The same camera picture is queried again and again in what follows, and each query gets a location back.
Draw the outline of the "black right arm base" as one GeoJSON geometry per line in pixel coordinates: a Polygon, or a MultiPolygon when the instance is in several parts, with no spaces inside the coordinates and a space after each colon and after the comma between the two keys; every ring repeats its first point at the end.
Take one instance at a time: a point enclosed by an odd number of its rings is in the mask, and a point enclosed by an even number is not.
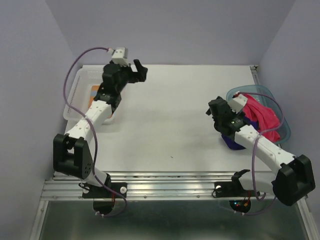
{"type": "Polygon", "coordinates": [[[240,177],[250,172],[244,169],[236,172],[230,181],[216,181],[211,193],[213,198],[243,198],[242,200],[230,200],[229,205],[233,211],[247,214],[251,209],[251,197],[254,195],[253,190],[245,190],[241,183],[240,177]]]}

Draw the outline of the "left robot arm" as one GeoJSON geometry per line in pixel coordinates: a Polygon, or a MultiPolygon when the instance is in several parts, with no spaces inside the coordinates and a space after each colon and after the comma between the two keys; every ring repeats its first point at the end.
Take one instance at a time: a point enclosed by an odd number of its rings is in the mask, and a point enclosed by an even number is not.
{"type": "Polygon", "coordinates": [[[98,141],[96,130],[118,108],[125,86],[146,81],[148,69],[138,59],[133,63],[135,69],[130,65],[120,65],[115,60],[105,65],[102,83],[87,112],[81,114],[73,128],[53,139],[53,169],[94,186],[100,197],[111,193],[110,175],[95,167],[98,154],[91,153],[89,145],[91,141],[98,141]]]}

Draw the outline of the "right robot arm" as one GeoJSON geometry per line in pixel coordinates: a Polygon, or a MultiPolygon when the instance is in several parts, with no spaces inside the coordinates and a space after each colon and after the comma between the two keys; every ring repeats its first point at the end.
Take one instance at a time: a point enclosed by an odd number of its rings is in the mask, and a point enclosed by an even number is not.
{"type": "Polygon", "coordinates": [[[281,149],[258,132],[242,111],[247,102],[247,97],[241,93],[229,101],[219,96],[208,103],[206,114],[212,117],[213,126],[219,133],[251,151],[251,159],[259,158],[270,171],[238,171],[229,182],[217,184],[215,196],[244,197],[262,192],[276,197],[286,206],[292,206],[316,188],[311,160],[303,154],[296,156],[281,149]]]}

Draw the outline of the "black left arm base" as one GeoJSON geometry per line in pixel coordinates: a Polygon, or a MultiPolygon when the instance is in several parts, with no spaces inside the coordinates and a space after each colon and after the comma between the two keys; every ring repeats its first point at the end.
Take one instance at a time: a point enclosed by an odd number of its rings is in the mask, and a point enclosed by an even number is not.
{"type": "Polygon", "coordinates": [[[93,200],[92,208],[96,216],[102,218],[115,217],[122,214],[127,206],[127,182],[112,182],[111,176],[107,178],[104,185],[95,186],[87,182],[80,182],[78,186],[82,189],[82,198],[93,200]]]}

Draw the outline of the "orange polka dot towel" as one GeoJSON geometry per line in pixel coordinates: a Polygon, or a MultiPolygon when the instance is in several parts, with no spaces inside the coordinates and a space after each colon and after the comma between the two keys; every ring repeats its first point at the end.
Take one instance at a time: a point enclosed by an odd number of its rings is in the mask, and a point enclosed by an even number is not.
{"type": "Polygon", "coordinates": [[[94,101],[94,98],[95,96],[97,95],[97,92],[99,90],[99,85],[93,85],[91,87],[91,90],[90,90],[90,94],[89,94],[89,101],[88,101],[88,107],[91,106],[92,102],[94,101]]]}

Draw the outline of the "purple towel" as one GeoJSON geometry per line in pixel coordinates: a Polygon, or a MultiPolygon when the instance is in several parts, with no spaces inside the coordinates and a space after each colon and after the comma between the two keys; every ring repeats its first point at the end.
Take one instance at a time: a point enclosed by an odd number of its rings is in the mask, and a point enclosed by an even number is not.
{"type": "MultiPolygon", "coordinates": [[[[255,130],[259,130],[259,123],[258,121],[253,121],[251,120],[250,118],[248,117],[244,117],[244,119],[254,127],[255,130]]],[[[240,150],[244,150],[245,147],[234,142],[232,139],[228,138],[226,135],[222,134],[221,135],[221,138],[223,139],[223,141],[225,142],[225,144],[227,145],[227,147],[231,150],[234,150],[234,151],[240,151],[240,150]]]]}

